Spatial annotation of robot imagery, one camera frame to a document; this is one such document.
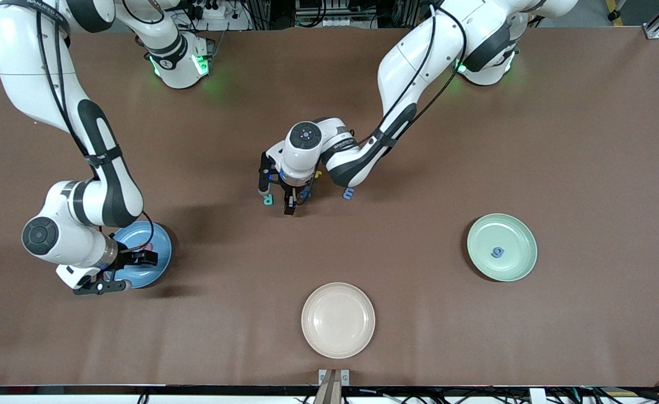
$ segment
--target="blue plate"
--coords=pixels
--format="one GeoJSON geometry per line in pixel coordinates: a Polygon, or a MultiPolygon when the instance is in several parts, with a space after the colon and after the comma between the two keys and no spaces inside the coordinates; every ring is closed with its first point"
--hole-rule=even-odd
{"type": "MultiPolygon", "coordinates": [[[[153,227],[155,227],[155,233],[152,240],[150,240],[150,244],[152,244],[152,251],[155,251],[158,255],[157,265],[128,265],[122,269],[117,269],[114,274],[115,279],[130,281],[133,289],[145,287],[157,281],[157,278],[160,278],[160,275],[170,265],[172,256],[170,236],[159,224],[153,223],[153,227]]],[[[150,236],[150,230],[150,222],[135,222],[118,230],[114,234],[114,239],[126,245],[127,248],[132,248],[144,244],[150,236]]]]}

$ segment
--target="green plate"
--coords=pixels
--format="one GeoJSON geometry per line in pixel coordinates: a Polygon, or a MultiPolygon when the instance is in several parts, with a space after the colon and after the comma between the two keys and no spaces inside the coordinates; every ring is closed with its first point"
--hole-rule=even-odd
{"type": "Polygon", "coordinates": [[[518,281],[536,264],[538,251],[531,230],[516,217],[490,214],[468,231],[468,255],[486,276],[497,281],[518,281]]]}

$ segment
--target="plate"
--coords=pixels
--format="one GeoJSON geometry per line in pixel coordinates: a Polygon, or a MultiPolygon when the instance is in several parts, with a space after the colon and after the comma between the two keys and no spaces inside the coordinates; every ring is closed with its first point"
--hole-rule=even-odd
{"type": "Polygon", "coordinates": [[[374,329],[372,302],[351,284],[319,287],[302,309],[302,332],[310,347],[333,360],[360,353],[372,340],[374,329]]]}
{"type": "MultiPolygon", "coordinates": [[[[172,256],[170,236],[159,224],[153,223],[153,227],[155,227],[155,233],[152,240],[150,240],[150,244],[152,245],[152,251],[157,253],[157,265],[128,265],[122,269],[117,269],[114,273],[115,279],[132,283],[133,289],[145,287],[157,281],[160,275],[165,272],[167,266],[170,265],[172,256]]],[[[126,245],[127,248],[132,248],[144,244],[150,236],[150,230],[150,222],[134,222],[128,227],[117,230],[113,238],[126,245]]]]}
{"type": "Polygon", "coordinates": [[[527,276],[538,257],[531,230],[516,217],[505,214],[479,218],[468,231],[466,247],[478,270],[502,282],[527,276]]]}

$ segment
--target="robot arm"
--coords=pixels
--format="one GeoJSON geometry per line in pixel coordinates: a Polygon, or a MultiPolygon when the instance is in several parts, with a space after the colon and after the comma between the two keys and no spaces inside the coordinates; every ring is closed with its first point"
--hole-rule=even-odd
{"type": "Polygon", "coordinates": [[[556,17],[576,1],[442,0],[430,7],[429,18],[401,38],[380,63],[377,80],[384,117],[367,142],[360,145],[339,118],[297,123],[284,141],[262,155],[260,194],[268,194],[271,183],[282,186],[285,213],[293,214],[296,190],[311,183],[319,161],[335,184],[357,186],[416,120],[419,97],[447,67],[454,69],[449,80],[463,71],[475,84],[498,82],[526,29],[527,13],[556,17]],[[274,173],[277,181],[267,177],[274,173]]]}
{"type": "Polygon", "coordinates": [[[61,40],[63,32],[68,36],[71,30],[109,27],[114,5],[110,0],[46,1],[0,0],[1,82],[22,113],[70,133],[94,177],[53,185],[40,213],[22,231],[22,244],[37,258],[58,264],[57,274],[76,294],[123,291],[129,282],[112,276],[107,282],[101,272],[156,263],[157,255],[129,251],[94,227],[127,227],[142,213],[142,194],[103,110],[81,88],[61,40]],[[96,281],[90,282],[93,276],[96,281]]]}
{"type": "Polygon", "coordinates": [[[214,41],[180,33],[172,18],[162,11],[175,8],[178,3],[179,0],[117,0],[117,19],[140,38],[150,54],[155,74],[171,88],[185,89],[209,74],[214,41]]]}

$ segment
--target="table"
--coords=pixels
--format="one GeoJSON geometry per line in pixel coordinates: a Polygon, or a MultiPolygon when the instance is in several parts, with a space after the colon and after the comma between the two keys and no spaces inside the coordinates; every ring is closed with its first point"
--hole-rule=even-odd
{"type": "Polygon", "coordinates": [[[640,28],[529,30],[500,84],[457,80],[351,201],[319,177],[296,217],[262,204],[260,153],[294,123],[373,129],[376,68],[403,33],[229,33],[214,76],[186,90],[127,34],[73,38],[145,210],[176,238],[156,286],[102,297],[73,296],[22,249],[47,189],[89,171],[0,85],[0,384],[304,384],[321,368],[365,385],[654,384],[659,42],[640,28]],[[468,228],[492,212],[536,236],[519,282],[468,264],[468,228]],[[347,360],[301,333],[305,299],[335,281],[376,310],[347,360]]]}

